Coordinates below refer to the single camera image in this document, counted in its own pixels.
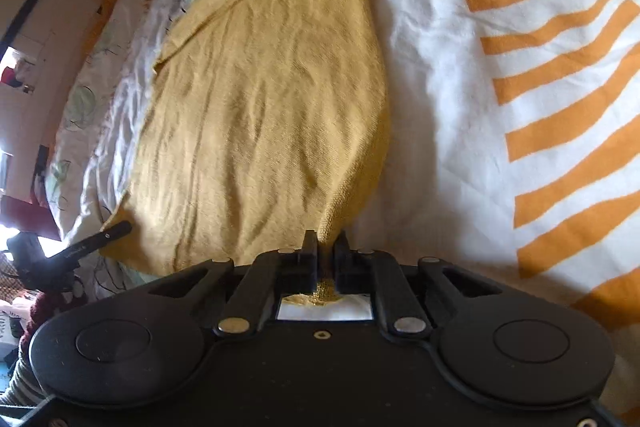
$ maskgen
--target white bed sheet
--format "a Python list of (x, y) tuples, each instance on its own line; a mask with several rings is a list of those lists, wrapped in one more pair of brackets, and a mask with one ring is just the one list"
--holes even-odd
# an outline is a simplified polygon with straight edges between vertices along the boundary
[[(68, 209), (56, 215), (68, 241), (95, 233), (126, 188), (152, 65), (169, 19), (189, 2), (153, 0), (148, 14), (127, 28), (132, 37), (124, 62), (90, 73), (98, 83), (115, 88), (113, 101), (104, 103), (101, 133), (75, 143), (71, 132), (61, 130), (56, 160), (72, 154), (77, 163), (59, 191)], [(126, 14), (130, 3), (122, 0), (116, 12)], [(586, 253), (540, 277), (521, 279), (516, 251), (527, 230), (514, 230), (514, 196), (540, 184), (536, 175), (542, 167), (508, 161), (505, 129), (526, 124), (530, 117), (526, 108), (497, 109), (491, 81), (497, 66), (484, 56), (478, 39), (479, 27), (495, 19), (469, 14), (465, 0), (372, 0), (372, 10), (388, 71), (392, 140), (380, 186), (349, 231), (354, 245), (391, 251), (405, 263), (439, 255), (568, 305), (599, 284), (638, 269), (634, 238), (640, 237), (640, 215), (635, 212)], [(630, 27), (635, 33), (629, 38), (638, 39), (640, 28)], [(83, 70), (79, 82), (88, 74)], [(634, 78), (625, 91), (626, 102), (614, 108), (616, 115), (640, 112), (639, 87)], [(626, 185), (623, 194), (638, 190), (638, 161), (620, 176)], [(49, 194), (58, 194), (55, 190)], [(95, 259), (87, 266), (94, 269)], [(108, 286), (114, 274), (100, 277)], [(640, 355), (635, 350), (640, 325), (611, 335), (618, 360), (604, 399), (623, 413), (640, 405)]]

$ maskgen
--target bed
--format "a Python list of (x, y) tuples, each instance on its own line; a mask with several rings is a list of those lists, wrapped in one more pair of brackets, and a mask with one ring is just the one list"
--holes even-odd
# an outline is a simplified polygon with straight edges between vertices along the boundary
[[(47, 197), (66, 241), (127, 188), (170, 25), (193, 0), (118, 0), (65, 107)], [(640, 419), (640, 12), (634, 0), (370, 0), (391, 140), (351, 224), (587, 312), (617, 360), (604, 402)], [(91, 258), (98, 295), (144, 274)]]

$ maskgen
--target silver screw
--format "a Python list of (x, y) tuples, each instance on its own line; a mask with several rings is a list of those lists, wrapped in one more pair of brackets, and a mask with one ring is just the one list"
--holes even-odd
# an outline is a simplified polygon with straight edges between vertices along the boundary
[(249, 321), (242, 317), (227, 317), (218, 323), (218, 329), (224, 333), (239, 335), (249, 330)]
[(398, 333), (420, 333), (427, 327), (424, 320), (418, 317), (402, 317), (394, 322)]
[(319, 341), (326, 341), (331, 338), (331, 333), (329, 333), (329, 331), (320, 330), (314, 333), (314, 337)]

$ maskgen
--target yellow cloth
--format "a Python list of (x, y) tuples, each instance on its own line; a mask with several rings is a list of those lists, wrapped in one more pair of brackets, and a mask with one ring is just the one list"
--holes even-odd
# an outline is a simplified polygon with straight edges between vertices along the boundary
[(196, 0), (170, 31), (129, 189), (103, 254), (165, 275), (330, 245), (375, 188), (388, 141), (369, 0)]

